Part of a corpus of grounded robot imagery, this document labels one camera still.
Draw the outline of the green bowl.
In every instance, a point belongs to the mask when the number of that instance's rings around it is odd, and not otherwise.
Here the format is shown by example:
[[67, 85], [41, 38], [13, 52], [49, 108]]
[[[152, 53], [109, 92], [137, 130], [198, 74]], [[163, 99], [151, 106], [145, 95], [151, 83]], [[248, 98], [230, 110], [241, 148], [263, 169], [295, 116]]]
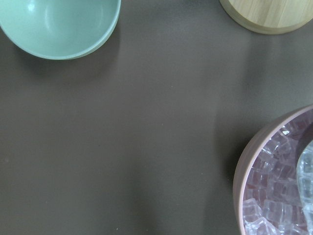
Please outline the green bowl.
[[69, 60], [99, 49], [113, 33], [119, 0], [2, 0], [0, 27], [25, 52]]

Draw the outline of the pink bowl with ice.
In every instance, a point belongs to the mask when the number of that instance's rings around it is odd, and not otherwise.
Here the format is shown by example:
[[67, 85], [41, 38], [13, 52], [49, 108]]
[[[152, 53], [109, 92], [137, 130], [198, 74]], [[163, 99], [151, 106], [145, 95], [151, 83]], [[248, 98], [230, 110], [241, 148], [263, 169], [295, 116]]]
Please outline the pink bowl with ice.
[[297, 184], [301, 152], [313, 141], [313, 108], [289, 112], [263, 127], [243, 150], [233, 200], [243, 235], [310, 235]]

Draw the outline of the wooden mug tree stand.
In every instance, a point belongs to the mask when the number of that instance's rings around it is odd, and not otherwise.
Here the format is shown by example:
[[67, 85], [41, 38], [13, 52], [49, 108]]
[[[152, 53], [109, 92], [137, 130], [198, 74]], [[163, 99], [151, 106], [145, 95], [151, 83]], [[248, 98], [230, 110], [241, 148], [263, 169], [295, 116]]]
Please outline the wooden mug tree stand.
[[261, 34], [284, 34], [313, 19], [311, 0], [221, 0], [225, 12], [239, 25]]

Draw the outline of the metal ice scoop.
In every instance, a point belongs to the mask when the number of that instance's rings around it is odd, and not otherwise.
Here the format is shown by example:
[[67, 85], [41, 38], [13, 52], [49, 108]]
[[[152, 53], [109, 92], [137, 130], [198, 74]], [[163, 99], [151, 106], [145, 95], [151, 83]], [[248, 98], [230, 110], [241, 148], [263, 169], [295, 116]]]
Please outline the metal ice scoop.
[[306, 145], [297, 163], [299, 197], [307, 224], [313, 223], [313, 142]]

